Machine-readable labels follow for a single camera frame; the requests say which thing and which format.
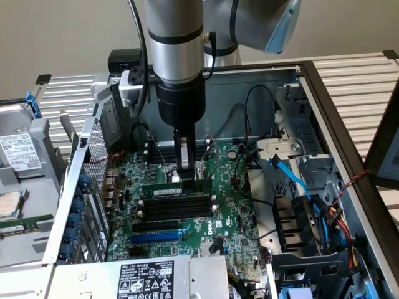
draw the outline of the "gray wall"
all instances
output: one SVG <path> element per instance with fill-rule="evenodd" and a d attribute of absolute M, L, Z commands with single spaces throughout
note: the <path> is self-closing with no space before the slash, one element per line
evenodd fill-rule
<path fill-rule="evenodd" d="M 242 47 L 242 61 L 399 51 L 399 1 L 302 2 L 282 55 Z M 126 0 L 0 0 L 0 28 L 0 99 L 24 96 L 39 74 L 107 71 L 112 49 L 138 47 Z"/>

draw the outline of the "screw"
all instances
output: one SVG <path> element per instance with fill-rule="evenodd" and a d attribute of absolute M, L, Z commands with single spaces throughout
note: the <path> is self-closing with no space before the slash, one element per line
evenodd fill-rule
<path fill-rule="evenodd" d="M 15 130 L 17 133 L 20 133 L 20 132 L 24 131 L 24 129 L 23 129 L 21 126 L 16 126 L 16 127 L 14 128 L 14 130 Z"/>
<path fill-rule="evenodd" d="M 300 145 L 297 144 L 297 143 L 293 143 L 293 144 L 291 144 L 291 149 L 293 151 L 299 151 L 300 150 Z"/>

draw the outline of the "yellow wire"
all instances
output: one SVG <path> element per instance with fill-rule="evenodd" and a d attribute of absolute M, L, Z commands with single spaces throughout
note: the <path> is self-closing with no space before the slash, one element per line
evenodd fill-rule
<path fill-rule="evenodd" d="M 336 211 L 337 211 L 337 210 L 334 209 L 333 207 L 330 207 L 330 209 L 331 209 L 333 212 L 336 212 Z M 342 222 L 346 225 L 346 227 L 348 227 L 347 222 L 346 222 L 346 220 L 345 220 L 345 218 L 344 218 L 344 215 L 341 215 L 341 220 L 342 220 Z M 354 262 L 355 267 L 356 267 L 356 266 L 357 266 L 357 261 L 356 261 L 355 251 L 353 250 L 353 246 L 352 246 L 352 257 L 353 257 L 353 262 Z"/>

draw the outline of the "warning label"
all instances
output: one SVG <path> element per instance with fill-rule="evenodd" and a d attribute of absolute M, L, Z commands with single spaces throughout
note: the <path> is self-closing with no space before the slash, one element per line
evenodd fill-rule
<path fill-rule="evenodd" d="M 39 157 L 28 133 L 0 136 L 0 145 L 15 171 L 40 168 Z"/>
<path fill-rule="evenodd" d="M 120 267 L 117 299 L 173 299 L 173 261 Z"/>

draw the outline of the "sticker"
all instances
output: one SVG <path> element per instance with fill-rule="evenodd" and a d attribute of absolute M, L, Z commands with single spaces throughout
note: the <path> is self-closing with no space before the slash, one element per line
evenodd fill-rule
<path fill-rule="evenodd" d="M 183 193 L 183 190 L 181 188 L 154 190 L 154 196 L 172 195 L 172 194 L 181 194 L 181 193 Z"/>
<path fill-rule="evenodd" d="M 173 263 L 122 265 L 117 299 L 173 299 Z"/>
<path fill-rule="evenodd" d="M 261 270 L 261 273 L 259 275 L 259 281 L 261 283 L 261 287 L 260 288 L 266 288 L 266 285 L 267 285 L 267 272 L 266 272 L 266 269 Z"/>
<path fill-rule="evenodd" d="M 0 235 L 3 234 L 12 234 L 15 232 L 22 232 L 25 230 L 25 227 L 23 225 L 16 225 L 16 226 L 11 226 L 11 227 L 3 227 L 0 229 Z"/>
<path fill-rule="evenodd" d="M 28 133 L 0 136 L 1 148 L 15 171 L 41 168 L 40 160 Z"/>

